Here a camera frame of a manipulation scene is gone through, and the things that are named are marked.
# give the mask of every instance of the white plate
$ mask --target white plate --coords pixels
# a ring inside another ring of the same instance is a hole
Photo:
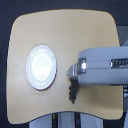
[[[28,56],[26,73],[34,88],[43,90],[50,86],[56,74],[56,58],[52,50],[45,45],[35,47]]]

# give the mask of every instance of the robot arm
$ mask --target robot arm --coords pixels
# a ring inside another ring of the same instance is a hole
[[[67,75],[80,85],[128,84],[128,47],[91,48],[79,53]]]

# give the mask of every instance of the wooden table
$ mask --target wooden table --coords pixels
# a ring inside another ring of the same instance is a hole
[[[57,75],[45,91],[34,89],[26,76],[26,61],[37,45],[50,47],[57,59]],[[104,119],[123,113],[123,88],[80,87],[75,104],[69,101],[66,71],[87,48],[118,46],[110,14],[89,10],[56,10],[20,16],[13,24],[7,63],[7,115],[12,124],[29,122],[55,112],[77,111]]]

